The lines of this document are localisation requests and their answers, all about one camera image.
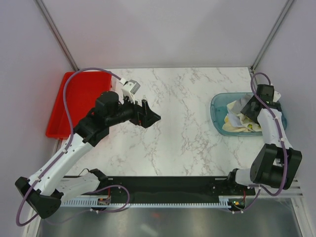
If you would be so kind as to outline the grey frog towel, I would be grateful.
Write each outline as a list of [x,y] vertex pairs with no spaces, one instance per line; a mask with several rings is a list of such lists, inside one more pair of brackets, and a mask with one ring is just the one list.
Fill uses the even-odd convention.
[[245,107],[245,105],[249,102],[251,98],[252,98],[252,95],[246,94],[240,99],[236,100],[231,111],[235,114],[240,114],[241,110]]

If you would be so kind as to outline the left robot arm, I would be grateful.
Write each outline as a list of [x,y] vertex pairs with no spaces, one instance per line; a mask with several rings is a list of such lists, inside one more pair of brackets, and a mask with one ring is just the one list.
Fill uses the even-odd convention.
[[148,128],[160,119],[146,100],[138,104],[125,98],[121,103],[117,93],[103,92],[96,99],[94,108],[79,121],[64,146],[35,174],[29,178],[18,178],[15,186],[42,219],[50,217],[62,203],[79,195],[102,195],[108,189],[108,182],[98,169],[66,181],[63,178],[78,160],[109,135],[111,126],[129,121]]

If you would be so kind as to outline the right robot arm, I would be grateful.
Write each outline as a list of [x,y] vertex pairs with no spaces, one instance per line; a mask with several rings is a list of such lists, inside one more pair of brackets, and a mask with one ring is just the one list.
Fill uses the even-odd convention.
[[274,87],[260,84],[252,96],[246,96],[227,105],[228,117],[239,119],[232,122],[235,128],[255,131],[261,128],[264,145],[249,169],[234,169],[226,190],[237,195],[244,186],[264,186],[275,188],[277,193],[290,188],[302,153],[292,148],[282,124],[280,103],[274,101]]

